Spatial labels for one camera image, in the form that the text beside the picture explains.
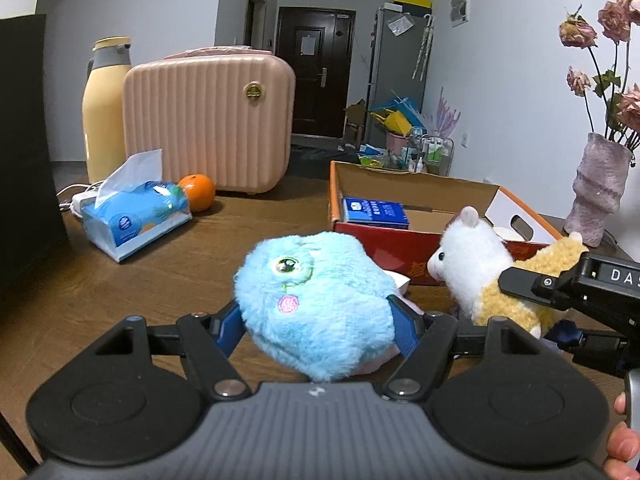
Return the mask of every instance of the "human hand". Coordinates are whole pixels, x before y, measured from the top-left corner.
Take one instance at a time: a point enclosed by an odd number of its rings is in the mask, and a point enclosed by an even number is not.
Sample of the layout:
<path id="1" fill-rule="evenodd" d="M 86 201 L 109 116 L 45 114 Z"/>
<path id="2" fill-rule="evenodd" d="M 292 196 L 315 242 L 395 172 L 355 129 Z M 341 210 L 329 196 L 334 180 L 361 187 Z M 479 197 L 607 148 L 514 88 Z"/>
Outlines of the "human hand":
<path id="1" fill-rule="evenodd" d="M 626 397 L 620 394 L 615 402 L 615 410 L 619 415 L 626 413 Z M 612 480 L 640 480 L 640 473 L 634 471 L 626 462 L 640 452 L 640 435 L 630 430 L 626 423 L 620 422 L 609 435 L 607 453 L 609 456 L 602 465 L 602 470 Z"/>

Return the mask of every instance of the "plush toy eye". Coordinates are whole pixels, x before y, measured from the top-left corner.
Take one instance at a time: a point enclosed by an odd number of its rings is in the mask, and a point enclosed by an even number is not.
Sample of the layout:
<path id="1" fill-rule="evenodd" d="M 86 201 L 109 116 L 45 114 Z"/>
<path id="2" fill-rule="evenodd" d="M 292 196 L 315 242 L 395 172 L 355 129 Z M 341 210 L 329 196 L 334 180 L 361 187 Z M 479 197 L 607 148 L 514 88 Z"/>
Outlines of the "plush toy eye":
<path id="1" fill-rule="evenodd" d="M 298 268 L 298 261 L 293 258 L 282 258 L 276 264 L 276 270 L 281 274 L 290 274 Z"/>

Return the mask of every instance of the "red box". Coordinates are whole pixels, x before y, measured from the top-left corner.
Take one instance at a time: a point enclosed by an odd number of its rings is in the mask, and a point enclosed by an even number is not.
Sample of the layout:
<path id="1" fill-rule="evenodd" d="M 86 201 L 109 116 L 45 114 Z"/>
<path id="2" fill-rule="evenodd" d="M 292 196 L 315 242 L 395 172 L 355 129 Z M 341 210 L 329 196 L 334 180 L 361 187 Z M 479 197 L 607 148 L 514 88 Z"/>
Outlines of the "red box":
<path id="1" fill-rule="evenodd" d="M 401 203 L 409 218 L 409 230 L 345 222 L 344 197 Z M 447 223 L 467 205 L 476 208 L 492 226 L 511 228 L 526 240 L 506 243 L 515 260 L 526 260 L 561 238 L 545 219 L 501 186 L 346 162 L 331 164 L 332 231 L 355 236 L 382 269 L 404 274 L 414 285 L 438 284 L 427 272 L 427 261 L 438 249 Z"/>

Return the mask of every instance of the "plush toy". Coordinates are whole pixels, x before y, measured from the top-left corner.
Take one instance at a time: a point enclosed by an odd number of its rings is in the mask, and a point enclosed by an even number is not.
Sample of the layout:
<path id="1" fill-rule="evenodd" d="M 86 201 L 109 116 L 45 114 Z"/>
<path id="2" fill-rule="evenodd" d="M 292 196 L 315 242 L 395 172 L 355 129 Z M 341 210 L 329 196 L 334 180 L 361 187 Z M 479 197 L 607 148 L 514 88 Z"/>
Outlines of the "plush toy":
<path id="1" fill-rule="evenodd" d="M 465 207 L 442 234 L 440 247 L 429 259 L 431 277 L 447 285 L 460 315 L 485 325 L 491 316 L 506 316 L 537 338 L 566 316 L 529 301 L 501 293 L 498 277 L 508 267 L 559 276 L 587 251 L 579 233 L 561 238 L 524 262 L 514 262 L 503 241 L 472 207 Z"/>
<path id="2" fill-rule="evenodd" d="M 350 235 L 263 241 L 236 273 L 235 288 L 258 347 L 313 381 L 344 378 L 398 353 L 386 300 L 398 294 L 396 283 Z"/>

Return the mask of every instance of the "orange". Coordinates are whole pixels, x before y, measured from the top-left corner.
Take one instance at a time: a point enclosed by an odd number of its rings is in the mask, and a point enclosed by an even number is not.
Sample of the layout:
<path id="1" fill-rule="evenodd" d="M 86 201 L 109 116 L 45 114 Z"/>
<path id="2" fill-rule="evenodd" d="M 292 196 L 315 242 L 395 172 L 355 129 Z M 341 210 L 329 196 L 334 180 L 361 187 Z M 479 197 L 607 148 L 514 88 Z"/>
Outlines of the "orange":
<path id="1" fill-rule="evenodd" d="M 178 186 L 187 196 L 192 213 L 206 211 L 216 198 L 216 185 L 207 175 L 188 175 L 178 182 Z"/>

